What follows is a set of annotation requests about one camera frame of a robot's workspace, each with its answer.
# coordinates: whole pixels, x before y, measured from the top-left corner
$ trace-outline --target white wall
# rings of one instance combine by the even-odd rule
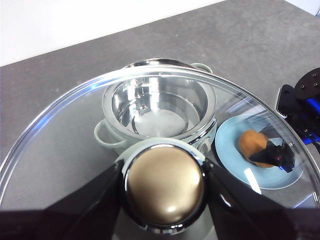
[[[221,1],[1,0],[0,65]]]
[[[320,0],[286,0],[298,8],[305,10],[306,12],[317,15],[320,9]]]

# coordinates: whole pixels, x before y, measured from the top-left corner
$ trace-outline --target gray countertop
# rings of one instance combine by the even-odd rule
[[[3,66],[1,160],[60,95],[147,58],[207,64],[274,106],[279,87],[319,67],[319,39],[320,18],[283,0],[227,0]]]

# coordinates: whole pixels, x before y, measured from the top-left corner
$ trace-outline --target pot handle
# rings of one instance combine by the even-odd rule
[[[108,126],[108,124],[106,123],[106,120],[103,119],[101,120],[100,122],[98,122],[98,124],[95,126],[94,128],[94,131],[93,131],[93,135],[94,135],[94,138],[96,139],[96,141],[103,147],[106,147],[106,148],[109,148],[109,149],[112,149],[112,148],[119,148],[119,147],[124,147],[127,140],[126,139],[123,139],[123,140],[120,140],[118,142],[113,142],[113,143],[109,143],[109,142],[104,142],[100,139],[99,135],[98,135],[98,132],[100,131],[100,128],[101,126],[105,126],[110,132],[110,128]]]
[[[196,69],[203,69],[210,74],[213,73],[212,69],[203,63],[195,62],[195,63],[191,63],[191,66],[195,67]]]

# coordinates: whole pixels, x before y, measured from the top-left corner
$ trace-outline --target light blue plate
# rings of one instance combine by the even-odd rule
[[[295,159],[292,172],[281,170],[277,166],[262,168],[247,161],[239,151],[238,139],[249,129],[260,132],[268,125],[263,116],[239,115],[226,120],[215,135],[215,149],[225,168],[239,180],[249,184],[245,170],[251,169],[259,187],[267,190],[286,188],[294,184],[303,174],[299,159]],[[281,138],[270,139],[275,145],[281,145]]]

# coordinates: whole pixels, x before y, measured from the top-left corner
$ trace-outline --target metal rim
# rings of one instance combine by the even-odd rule
[[[156,68],[155,66],[137,66],[136,68]],[[270,113],[272,113],[274,115],[274,117],[276,119],[278,119],[284,126],[286,126],[286,128],[288,129],[288,131],[295,137],[295,140],[300,144],[304,154],[308,157],[308,160],[310,162],[310,165],[314,171],[314,177],[316,178],[316,183],[314,182],[314,178],[311,178],[311,181],[313,182],[314,187],[317,190],[317,194],[319,194],[320,192],[320,169],[318,167],[318,165],[316,164],[313,156],[310,154],[309,150],[307,149],[307,147],[304,145],[304,143],[302,142],[302,140],[300,139],[300,137],[298,136],[298,134],[293,130],[293,128],[284,120],[281,118],[281,116],[273,109],[271,108],[269,105],[267,105],[266,103],[264,103],[259,97],[257,97],[256,95],[254,95],[253,93],[251,93],[250,91],[246,90],[245,88],[214,74],[211,73],[207,73],[207,72],[203,72],[201,70],[197,70],[194,68],[189,68],[189,67],[180,67],[180,66],[170,66],[167,65],[165,66],[165,68],[167,70],[169,69],[173,69],[173,70],[181,70],[181,71],[187,71],[190,72],[191,74],[198,74],[198,75],[202,75],[202,76],[206,76],[209,78],[214,78],[224,84],[227,84],[231,87],[236,88],[238,91],[245,93],[246,95],[248,95],[249,97],[253,98],[254,100],[256,100],[260,105],[262,105],[264,108],[266,108]],[[54,102],[52,102],[48,107],[46,107],[38,116],[36,116],[33,121],[23,130],[23,132],[21,133],[21,135],[18,137],[18,139],[14,142],[14,144],[12,145],[12,147],[10,148],[10,150],[8,151],[8,153],[6,154],[4,160],[2,161],[1,165],[0,165],[0,207],[1,207],[1,202],[3,200],[3,196],[8,184],[8,181],[10,179],[10,176],[17,164],[17,162],[14,161],[9,161],[9,159],[13,156],[13,154],[15,153],[15,150],[19,147],[19,145],[21,144],[21,142],[24,140],[24,138],[27,136],[27,134],[34,128],[34,126],[36,126],[37,124],[39,124],[39,122],[41,120],[43,120],[43,118],[45,117],[46,114],[50,113],[50,111],[52,109],[54,109],[58,104],[60,104],[62,101],[64,101],[65,99],[71,97],[72,95],[74,95],[76,92],[80,91],[81,89],[85,88],[85,87],[93,87],[98,88],[101,85],[105,85],[108,82],[111,82],[113,80],[115,80],[115,82],[117,82],[116,80],[119,79],[119,75],[118,72],[119,71],[123,71],[124,69],[120,69],[120,70],[116,70],[116,71],[112,71],[109,73],[105,73],[103,75],[94,77],[76,87],[74,87],[73,89],[71,89],[70,91],[66,92],[64,95],[62,95],[61,97],[57,98]]]

